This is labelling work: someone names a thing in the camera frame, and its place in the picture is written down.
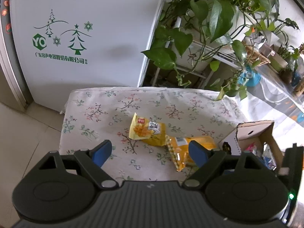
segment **black device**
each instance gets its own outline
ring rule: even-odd
[[[13,227],[286,227],[303,163],[303,147],[294,145],[282,164],[288,173],[277,176],[252,153],[232,156],[191,141],[189,154],[200,168],[181,185],[124,181],[119,187],[100,168],[111,152],[106,140],[74,155],[47,153],[13,191],[21,218]]]

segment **orange snack package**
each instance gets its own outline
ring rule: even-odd
[[[142,140],[151,146],[165,146],[165,136],[166,126],[164,123],[153,122],[148,118],[134,114],[129,130],[130,139]]]
[[[190,158],[188,152],[188,146],[190,141],[192,140],[195,140],[196,142],[200,143],[204,148],[208,150],[217,148],[216,144],[213,141],[213,138],[207,135],[187,138],[177,138],[167,135],[166,143],[177,171],[181,171],[186,166],[195,165],[194,161]]]

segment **green hexagon logo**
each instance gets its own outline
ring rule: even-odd
[[[47,43],[45,41],[45,37],[41,36],[39,33],[37,33],[34,37],[33,37],[33,45],[38,49],[38,50],[42,50],[47,46]]]

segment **open box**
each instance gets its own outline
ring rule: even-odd
[[[276,170],[279,170],[283,154],[272,136],[274,123],[274,121],[240,123],[235,130],[219,142],[219,147],[221,150],[223,147],[228,147],[231,150],[231,155],[240,155],[252,143],[263,153],[264,143],[267,143],[275,159]]]

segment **floral tablecloth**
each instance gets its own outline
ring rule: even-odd
[[[210,135],[216,143],[245,121],[235,101],[206,90],[157,87],[105,87],[75,90],[66,104],[60,154],[112,142],[112,155],[102,169],[123,180],[185,180],[196,168],[177,172],[166,147],[128,138],[134,112],[166,125],[175,137]]]

